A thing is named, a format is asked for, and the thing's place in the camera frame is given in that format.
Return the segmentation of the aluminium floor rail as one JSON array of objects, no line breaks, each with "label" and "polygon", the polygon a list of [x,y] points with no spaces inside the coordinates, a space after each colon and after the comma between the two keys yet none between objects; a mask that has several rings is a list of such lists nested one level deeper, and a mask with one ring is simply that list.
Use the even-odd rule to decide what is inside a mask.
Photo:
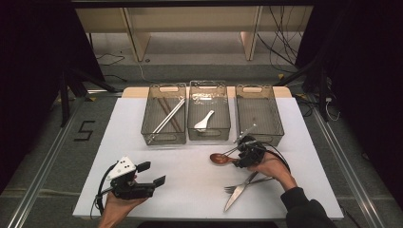
[{"label": "aluminium floor rail", "polygon": [[358,176],[350,164],[342,146],[340,145],[333,129],[328,123],[326,123],[319,114],[319,111],[315,109],[313,111],[317,123],[324,135],[327,143],[329,144],[332,153],[339,165],[344,178],[346,179],[355,200],[361,209],[364,218],[367,220],[370,228],[385,228],[385,224],[382,221],[375,204],[370,198],[370,195],[364,188],[364,185],[358,179]]},{"label": "aluminium floor rail", "polygon": [[45,156],[44,161],[41,163],[39,170],[37,171],[33,180],[30,182],[29,188],[25,191],[25,194],[13,212],[7,228],[23,227],[31,208],[33,207],[33,204],[36,201],[39,192],[42,189],[42,186],[44,185],[45,180],[61,151],[61,148],[67,138],[67,134],[69,133],[76,114],[81,106],[82,103],[75,104],[73,106],[70,117],[67,119],[66,124],[58,131],[55,140]]}]

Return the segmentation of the brown wooden spoon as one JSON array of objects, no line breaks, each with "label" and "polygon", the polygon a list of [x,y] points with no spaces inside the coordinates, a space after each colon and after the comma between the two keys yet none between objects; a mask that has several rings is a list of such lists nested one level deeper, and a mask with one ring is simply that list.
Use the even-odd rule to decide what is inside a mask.
[{"label": "brown wooden spoon", "polygon": [[223,154],[214,153],[210,155],[210,161],[214,164],[225,165],[228,163],[234,163],[237,161],[237,159],[230,158]]}]

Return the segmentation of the white ceramic spoon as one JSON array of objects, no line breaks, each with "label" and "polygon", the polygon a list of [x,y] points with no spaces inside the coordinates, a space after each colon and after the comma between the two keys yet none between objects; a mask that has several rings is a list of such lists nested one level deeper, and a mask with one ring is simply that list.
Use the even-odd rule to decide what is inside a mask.
[{"label": "white ceramic spoon", "polygon": [[209,121],[210,117],[211,117],[214,113],[215,113],[214,110],[210,110],[210,111],[206,114],[206,116],[205,116],[201,121],[199,121],[198,123],[196,123],[196,124],[194,125],[194,128],[195,128],[196,130],[198,130],[198,131],[205,131],[205,130],[206,130],[206,127],[207,127],[207,125],[208,125],[208,121]]}]

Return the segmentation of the black curtain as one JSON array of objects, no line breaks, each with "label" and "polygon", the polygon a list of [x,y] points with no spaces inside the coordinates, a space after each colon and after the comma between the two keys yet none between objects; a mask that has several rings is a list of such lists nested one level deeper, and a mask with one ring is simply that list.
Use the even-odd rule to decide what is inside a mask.
[{"label": "black curtain", "polygon": [[71,0],[0,0],[0,192],[71,67],[104,79]]},{"label": "black curtain", "polygon": [[315,0],[297,65],[345,13],[326,66],[342,116],[403,209],[403,0]]}]

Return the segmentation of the metal knife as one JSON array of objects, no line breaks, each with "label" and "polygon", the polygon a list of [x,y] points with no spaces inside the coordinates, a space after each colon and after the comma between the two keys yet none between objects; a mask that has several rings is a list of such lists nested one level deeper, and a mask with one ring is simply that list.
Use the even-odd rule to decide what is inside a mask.
[{"label": "metal knife", "polygon": [[253,172],[242,184],[239,184],[231,194],[231,197],[227,201],[224,207],[224,211],[227,211],[233,203],[238,199],[238,197],[241,195],[241,193],[244,191],[246,186],[255,178],[257,175],[257,172]]}]

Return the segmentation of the metal fork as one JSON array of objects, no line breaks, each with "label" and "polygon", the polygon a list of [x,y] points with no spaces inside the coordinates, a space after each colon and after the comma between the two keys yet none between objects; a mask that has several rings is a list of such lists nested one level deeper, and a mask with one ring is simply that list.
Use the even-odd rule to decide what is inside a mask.
[{"label": "metal fork", "polygon": [[[266,177],[266,178],[262,178],[262,179],[259,179],[259,180],[253,180],[250,183],[248,183],[247,185],[261,183],[261,182],[265,182],[265,181],[271,181],[271,180],[273,180],[272,177]],[[227,194],[233,194],[235,189],[239,185],[226,186],[226,187],[224,187],[224,192],[227,193]]]}]

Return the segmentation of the brown wooden chopstick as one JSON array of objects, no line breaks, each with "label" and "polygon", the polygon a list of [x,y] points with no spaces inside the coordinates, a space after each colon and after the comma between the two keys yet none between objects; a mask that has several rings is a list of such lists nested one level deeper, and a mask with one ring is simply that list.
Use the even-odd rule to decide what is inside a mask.
[{"label": "brown wooden chopstick", "polygon": [[[169,114],[172,111],[172,108],[170,107],[168,101],[166,100],[166,98],[163,98],[163,104],[162,104],[163,110]],[[177,132],[182,132],[182,129],[178,123],[178,121],[176,120],[175,117],[172,117],[170,122],[172,123],[173,127],[175,128],[175,130]]]},{"label": "brown wooden chopstick", "polygon": [[[177,104],[178,100],[177,99],[171,99],[171,98],[166,98],[166,100],[168,101],[170,107],[173,109],[175,107],[175,105]],[[163,104],[163,98],[157,98],[156,99],[157,102],[157,107],[158,107],[158,111],[159,111],[159,119],[162,121],[167,113],[163,110],[162,104]],[[173,125],[171,122],[169,122],[161,131],[161,133],[168,133],[168,132],[175,132],[177,133],[177,131],[174,129]]]}]

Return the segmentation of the black metal stand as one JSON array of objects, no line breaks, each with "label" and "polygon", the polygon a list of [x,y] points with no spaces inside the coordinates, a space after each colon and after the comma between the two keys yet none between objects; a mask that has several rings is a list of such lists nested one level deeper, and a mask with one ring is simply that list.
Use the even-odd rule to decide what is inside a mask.
[{"label": "black metal stand", "polygon": [[304,92],[314,92],[317,91],[319,94],[319,113],[325,122],[329,121],[326,112],[326,98],[327,98],[327,71],[324,64],[318,58],[314,59],[308,65],[302,67],[297,72],[292,73],[289,77],[280,80],[276,83],[276,86],[286,86],[294,80],[301,76],[305,76],[305,81],[303,82],[302,89]]}]

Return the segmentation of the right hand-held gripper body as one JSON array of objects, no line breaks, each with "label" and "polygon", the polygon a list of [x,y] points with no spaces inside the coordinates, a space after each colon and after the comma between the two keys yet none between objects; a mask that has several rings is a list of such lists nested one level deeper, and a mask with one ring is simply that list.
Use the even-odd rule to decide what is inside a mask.
[{"label": "right hand-held gripper body", "polygon": [[264,157],[266,148],[262,145],[261,142],[259,142],[256,138],[250,135],[251,131],[256,127],[257,125],[253,123],[251,127],[246,128],[244,131],[242,131],[240,135],[234,140],[234,143],[237,146],[222,154],[229,157],[229,155],[235,152],[236,150],[240,151],[241,147],[246,147],[247,155],[243,158],[238,157],[237,160],[247,160],[248,166],[260,163],[262,158]]}]

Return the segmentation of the white table mat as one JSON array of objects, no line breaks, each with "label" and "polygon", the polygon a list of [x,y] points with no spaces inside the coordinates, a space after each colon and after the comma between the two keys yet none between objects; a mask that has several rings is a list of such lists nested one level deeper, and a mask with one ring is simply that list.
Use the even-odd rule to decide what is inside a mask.
[{"label": "white table mat", "polygon": [[[98,216],[92,203],[107,168],[123,156],[134,163],[150,162],[139,174],[140,182],[164,177],[151,199],[132,212],[145,220],[274,220],[284,219],[283,192],[275,180],[247,187],[229,204],[228,185],[242,183],[249,171],[233,165],[217,166],[209,157],[234,147],[237,132],[232,130],[224,142],[192,142],[169,146],[148,146],[141,134],[146,100],[121,98],[112,111],[106,132],[89,171],[74,216]],[[336,196],[326,177],[297,102],[279,98],[278,112],[285,131],[278,151],[287,160],[292,175],[309,199],[318,200],[330,219],[342,219]]]}]

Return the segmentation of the grey transparent plastic bin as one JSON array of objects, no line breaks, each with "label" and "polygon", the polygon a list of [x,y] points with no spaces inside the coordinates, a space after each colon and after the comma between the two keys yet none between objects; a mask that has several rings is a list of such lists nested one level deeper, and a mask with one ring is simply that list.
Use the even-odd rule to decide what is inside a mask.
[{"label": "grey transparent plastic bin", "polygon": [[236,108],[239,135],[277,146],[284,136],[278,104],[271,85],[237,85]]},{"label": "grey transparent plastic bin", "polygon": [[150,86],[141,130],[147,145],[186,143],[186,98],[186,84]]}]

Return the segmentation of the beige wooden desk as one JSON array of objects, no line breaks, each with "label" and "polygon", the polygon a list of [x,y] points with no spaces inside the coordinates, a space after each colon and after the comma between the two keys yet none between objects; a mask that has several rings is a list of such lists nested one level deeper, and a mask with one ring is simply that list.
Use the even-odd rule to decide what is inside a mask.
[{"label": "beige wooden desk", "polygon": [[224,32],[240,34],[245,58],[254,57],[260,31],[306,30],[311,6],[172,7],[77,9],[87,33],[125,33],[136,62],[144,58],[153,32]]}]

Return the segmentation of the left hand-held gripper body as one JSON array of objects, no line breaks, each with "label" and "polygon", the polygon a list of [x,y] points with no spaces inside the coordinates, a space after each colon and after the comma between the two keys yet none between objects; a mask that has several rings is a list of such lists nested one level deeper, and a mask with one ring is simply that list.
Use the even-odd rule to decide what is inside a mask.
[{"label": "left hand-held gripper body", "polygon": [[136,166],[128,156],[123,156],[106,179],[110,181],[110,189],[114,196],[122,200],[151,198],[155,190],[153,182],[139,183],[135,181],[138,173]]}]

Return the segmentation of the clear transparent plastic bin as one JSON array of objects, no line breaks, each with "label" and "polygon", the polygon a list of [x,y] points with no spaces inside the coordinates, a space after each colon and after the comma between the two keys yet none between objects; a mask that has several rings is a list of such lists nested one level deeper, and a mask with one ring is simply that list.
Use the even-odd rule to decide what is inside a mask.
[{"label": "clear transparent plastic bin", "polygon": [[[231,129],[225,81],[191,81],[188,98],[187,129],[191,141],[227,141]],[[194,125],[214,110],[205,131]]]}]

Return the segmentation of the black tripod stand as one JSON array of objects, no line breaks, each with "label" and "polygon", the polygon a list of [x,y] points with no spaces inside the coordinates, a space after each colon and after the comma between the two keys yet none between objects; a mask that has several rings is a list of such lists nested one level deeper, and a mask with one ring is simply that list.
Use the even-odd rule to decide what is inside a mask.
[{"label": "black tripod stand", "polygon": [[105,81],[97,79],[96,77],[91,76],[90,74],[82,71],[79,68],[66,68],[62,72],[59,80],[59,91],[62,104],[62,127],[67,124],[70,118],[68,90],[70,89],[73,94],[79,98],[84,98],[88,94],[88,90],[85,88],[83,81],[90,81],[92,84],[103,88],[108,92],[122,92],[121,89],[108,85]]}]

